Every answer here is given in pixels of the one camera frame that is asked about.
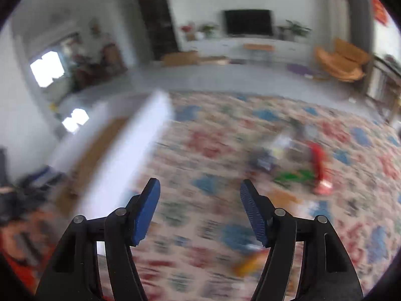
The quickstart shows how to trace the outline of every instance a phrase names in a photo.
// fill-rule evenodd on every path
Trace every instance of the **wooden stool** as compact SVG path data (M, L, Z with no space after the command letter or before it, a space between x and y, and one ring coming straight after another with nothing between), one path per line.
M269 55L269 62L271 62L271 53L275 51L274 46L268 44L244 44L244 49L251 51L251 60L256 51L267 52Z

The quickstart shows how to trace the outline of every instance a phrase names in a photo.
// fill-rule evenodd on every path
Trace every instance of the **bright window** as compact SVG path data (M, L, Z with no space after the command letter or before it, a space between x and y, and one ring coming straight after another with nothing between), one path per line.
M71 117L66 117L62 122L65 128L74 133L79 129L79 125L84 125L89 120L88 114L83 109L74 109Z
M40 87L48 87L53 79L60 78L64 74L57 52L47 52L41 59L31 64L31 69Z

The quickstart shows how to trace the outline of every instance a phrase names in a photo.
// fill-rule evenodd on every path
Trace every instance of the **carpet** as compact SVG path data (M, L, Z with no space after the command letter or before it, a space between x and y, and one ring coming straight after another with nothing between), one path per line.
M173 93L173 121L144 168L161 197L150 232L132 248L149 300L250 300L261 270L244 279L231 267L243 259L253 232L239 198L251 178L273 203L289 194L294 216L325 215L340 236L364 293L377 282L401 244L400 142L394 130L361 117L282 98ZM251 171L249 151L284 119L314 124L334 174L330 196L284 188ZM296 293L302 260L297 243L287 295ZM104 292L110 295L104 282Z

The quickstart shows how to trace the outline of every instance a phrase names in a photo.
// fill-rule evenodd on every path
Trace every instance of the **door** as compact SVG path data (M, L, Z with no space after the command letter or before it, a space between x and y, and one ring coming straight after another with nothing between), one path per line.
M167 0L138 0L138 4L155 59L178 52Z

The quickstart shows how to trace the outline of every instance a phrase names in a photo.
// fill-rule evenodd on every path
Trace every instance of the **metal screw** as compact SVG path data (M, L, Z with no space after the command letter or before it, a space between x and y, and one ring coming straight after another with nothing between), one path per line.
M274 211L274 214L276 214L277 216L284 216L284 215L285 215L285 210L282 209L282 208L277 208L277 209Z
M74 223L79 224L83 221L83 216L82 215L77 215L74 217Z
M120 207L116 209L116 215L117 216L123 216L127 214L127 210L124 207Z
M320 223L327 223L327 217L326 216L323 216L323 215L319 215L318 216L318 221L320 222Z

